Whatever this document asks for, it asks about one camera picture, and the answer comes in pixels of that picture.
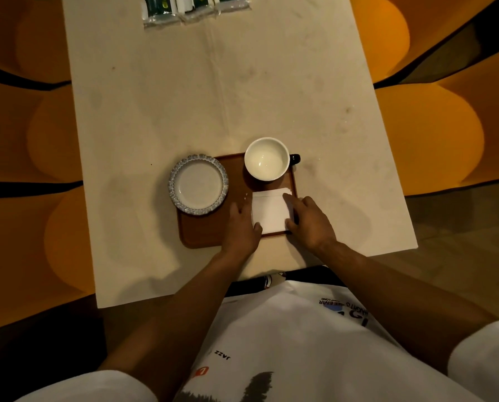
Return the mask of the person's left hand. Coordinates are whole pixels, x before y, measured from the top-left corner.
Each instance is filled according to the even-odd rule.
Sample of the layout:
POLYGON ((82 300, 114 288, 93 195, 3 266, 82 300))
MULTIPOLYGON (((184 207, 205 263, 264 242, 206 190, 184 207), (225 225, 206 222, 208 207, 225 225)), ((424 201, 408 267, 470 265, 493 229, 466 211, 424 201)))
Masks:
POLYGON ((253 237, 252 197, 245 198, 242 208, 231 203, 221 253, 230 260, 243 264, 258 248, 260 240, 253 237))

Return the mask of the white paper napkin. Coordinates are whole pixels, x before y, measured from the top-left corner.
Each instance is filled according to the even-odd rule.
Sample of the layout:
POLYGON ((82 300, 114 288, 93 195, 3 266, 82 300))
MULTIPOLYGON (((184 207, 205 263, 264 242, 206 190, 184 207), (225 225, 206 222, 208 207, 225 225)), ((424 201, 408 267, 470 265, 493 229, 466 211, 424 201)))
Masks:
POLYGON ((293 208, 284 200, 285 193, 293 192, 289 188, 253 192, 252 222, 260 224, 263 237, 287 232, 286 219, 293 216, 293 208))

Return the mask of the person's right forearm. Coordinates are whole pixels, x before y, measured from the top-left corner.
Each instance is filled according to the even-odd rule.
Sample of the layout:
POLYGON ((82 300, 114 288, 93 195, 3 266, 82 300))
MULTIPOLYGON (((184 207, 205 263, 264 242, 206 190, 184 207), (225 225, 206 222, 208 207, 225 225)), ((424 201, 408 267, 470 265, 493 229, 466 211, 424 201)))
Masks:
POLYGON ((499 319, 467 299, 404 275, 331 238, 309 250, 412 356, 447 374, 454 349, 499 319))

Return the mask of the orange rounded chair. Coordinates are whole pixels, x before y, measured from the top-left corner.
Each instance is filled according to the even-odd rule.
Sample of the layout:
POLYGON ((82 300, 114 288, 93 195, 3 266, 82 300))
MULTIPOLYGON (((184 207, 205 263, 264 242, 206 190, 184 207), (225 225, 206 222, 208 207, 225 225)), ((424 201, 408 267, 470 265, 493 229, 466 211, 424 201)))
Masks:
POLYGON ((38 91, 0 84, 0 182, 82 179, 72 85, 38 91))
POLYGON ((0 0, 0 70, 50 84, 71 80, 62 0, 0 0))
POLYGON ((405 196, 499 180, 499 52, 376 97, 405 196))
POLYGON ((495 0, 350 0, 373 83, 401 71, 495 0))
POLYGON ((0 198, 0 327, 95 289, 83 187, 0 198))

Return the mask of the person's right hand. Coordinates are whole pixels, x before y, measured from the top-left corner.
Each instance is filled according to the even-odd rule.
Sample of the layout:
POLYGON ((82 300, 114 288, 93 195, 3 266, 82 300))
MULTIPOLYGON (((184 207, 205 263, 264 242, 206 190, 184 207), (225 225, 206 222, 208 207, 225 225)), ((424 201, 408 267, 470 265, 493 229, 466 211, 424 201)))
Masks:
POLYGON ((284 200, 293 208, 292 219, 300 226, 298 235, 293 235, 313 255, 320 256, 328 246, 338 241, 326 214, 312 197, 297 198, 283 194, 284 200))

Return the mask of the blue-rimmed white saucer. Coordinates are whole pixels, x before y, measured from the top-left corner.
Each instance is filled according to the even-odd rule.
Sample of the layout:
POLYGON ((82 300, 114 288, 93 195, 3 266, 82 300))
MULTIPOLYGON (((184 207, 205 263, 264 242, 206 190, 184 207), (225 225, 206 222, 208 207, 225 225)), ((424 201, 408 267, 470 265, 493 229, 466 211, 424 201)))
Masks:
POLYGON ((170 199, 179 211, 190 216, 205 216, 224 202, 229 178, 218 159, 193 154, 173 167, 167 186, 170 199))

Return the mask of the green clear-wrapped packet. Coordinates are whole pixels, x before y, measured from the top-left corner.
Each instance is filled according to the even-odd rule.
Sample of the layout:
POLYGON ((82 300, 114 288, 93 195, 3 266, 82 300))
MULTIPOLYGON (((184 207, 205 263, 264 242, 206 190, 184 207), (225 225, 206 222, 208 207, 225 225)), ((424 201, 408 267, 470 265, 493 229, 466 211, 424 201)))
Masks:
POLYGON ((180 22, 176 0, 143 0, 141 9, 145 28, 180 22))
POLYGON ((214 0, 175 0, 178 15, 184 22, 192 22, 215 12, 214 0))
POLYGON ((241 11, 250 8, 250 0, 213 0, 218 14, 241 11))

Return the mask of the white printed t-shirt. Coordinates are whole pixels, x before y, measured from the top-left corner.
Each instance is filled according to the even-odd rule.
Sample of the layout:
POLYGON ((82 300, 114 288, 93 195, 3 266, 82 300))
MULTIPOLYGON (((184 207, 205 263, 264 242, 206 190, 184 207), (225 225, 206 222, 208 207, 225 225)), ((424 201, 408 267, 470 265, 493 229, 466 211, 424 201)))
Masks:
POLYGON ((285 281, 223 300, 177 402, 499 402, 499 321, 447 374, 411 356, 346 287, 285 281))

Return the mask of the brown wooden tray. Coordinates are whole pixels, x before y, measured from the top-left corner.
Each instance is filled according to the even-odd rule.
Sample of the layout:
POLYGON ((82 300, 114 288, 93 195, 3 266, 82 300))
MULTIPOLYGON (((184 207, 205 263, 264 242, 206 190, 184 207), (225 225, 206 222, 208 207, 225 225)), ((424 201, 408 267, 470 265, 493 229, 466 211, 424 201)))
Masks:
POLYGON ((244 164, 244 154, 230 154, 215 157, 225 168, 228 184, 226 198, 212 212, 194 216, 177 209, 179 238, 190 249, 216 247, 225 235, 229 210, 232 202, 242 207, 244 199, 254 192, 275 189, 289 189, 297 196, 294 178, 295 167, 289 167, 284 176, 273 182, 262 182, 249 174, 244 164))

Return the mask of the black trousers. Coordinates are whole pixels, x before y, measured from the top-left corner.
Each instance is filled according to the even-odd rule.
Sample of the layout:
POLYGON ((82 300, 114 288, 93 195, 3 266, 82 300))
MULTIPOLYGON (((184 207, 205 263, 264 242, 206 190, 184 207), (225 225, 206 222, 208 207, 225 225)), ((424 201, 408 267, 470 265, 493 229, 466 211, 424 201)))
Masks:
POLYGON ((337 277, 331 269, 327 268, 325 265, 318 265, 300 270, 277 272, 248 280, 233 282, 229 285, 225 297, 258 293, 285 281, 346 287, 343 281, 337 277))

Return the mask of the person's left forearm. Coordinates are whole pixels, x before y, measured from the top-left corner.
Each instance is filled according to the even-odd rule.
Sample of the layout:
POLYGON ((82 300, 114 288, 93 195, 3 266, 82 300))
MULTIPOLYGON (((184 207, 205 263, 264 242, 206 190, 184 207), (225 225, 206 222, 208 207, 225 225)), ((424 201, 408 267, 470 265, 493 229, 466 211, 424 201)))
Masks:
POLYGON ((171 402, 223 302, 255 246, 224 246, 145 324, 133 331, 98 371, 123 372, 146 385, 158 402, 171 402))

